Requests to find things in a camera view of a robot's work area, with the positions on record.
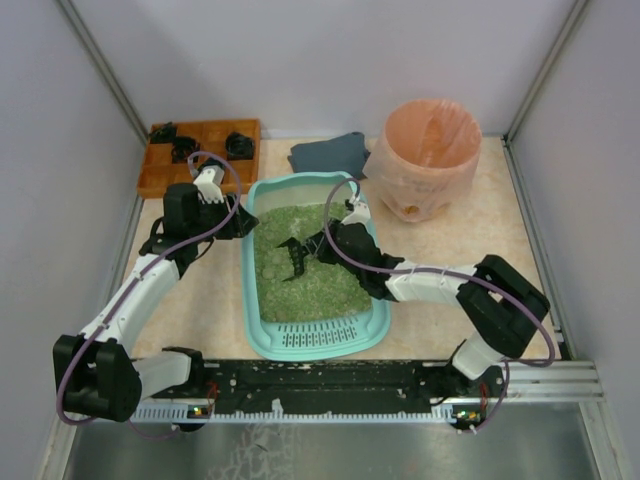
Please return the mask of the black slotted litter scoop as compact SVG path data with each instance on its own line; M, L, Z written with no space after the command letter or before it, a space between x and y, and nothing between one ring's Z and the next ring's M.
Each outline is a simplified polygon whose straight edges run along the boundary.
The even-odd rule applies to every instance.
M294 237L290 237L278 245L278 248L287 249L291 264L293 266L293 274L286 278L285 282L293 281L303 276L305 273L305 259L307 257L313 258L307 253L306 249L304 248L304 241L300 241Z

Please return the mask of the teal plastic litter box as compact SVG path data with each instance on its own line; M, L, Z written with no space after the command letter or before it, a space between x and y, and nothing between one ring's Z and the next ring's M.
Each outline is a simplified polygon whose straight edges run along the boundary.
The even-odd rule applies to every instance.
M245 334L260 356L325 360L377 345L391 325L391 306L376 300L339 265L304 260L295 277L284 241L322 231L323 215L343 219L356 185L345 172L301 173L260 180L246 210L259 221L242 242Z

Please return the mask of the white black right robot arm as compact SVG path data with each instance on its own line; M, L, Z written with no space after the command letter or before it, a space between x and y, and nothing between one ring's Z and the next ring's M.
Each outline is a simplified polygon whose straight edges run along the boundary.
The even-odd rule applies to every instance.
M462 309L476 331L450 360L458 376L478 379L500 360L518 359L550 309L547 298L496 255L465 269L424 266L382 252L363 202L340 207L239 213L251 235L248 320L310 324L283 344L299 360L348 355L376 344L388 328L385 302L422 301Z

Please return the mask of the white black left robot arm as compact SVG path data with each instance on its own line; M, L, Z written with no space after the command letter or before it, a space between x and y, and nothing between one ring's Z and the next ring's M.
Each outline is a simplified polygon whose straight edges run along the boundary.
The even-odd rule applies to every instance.
M171 346L137 360L131 352L163 298L200 258L200 244L244 238L258 221L237 194L214 185L174 184L164 203L114 297L77 335L62 335L53 346L56 413L67 425L127 422L142 400L170 389L194 393L204 383L197 350Z

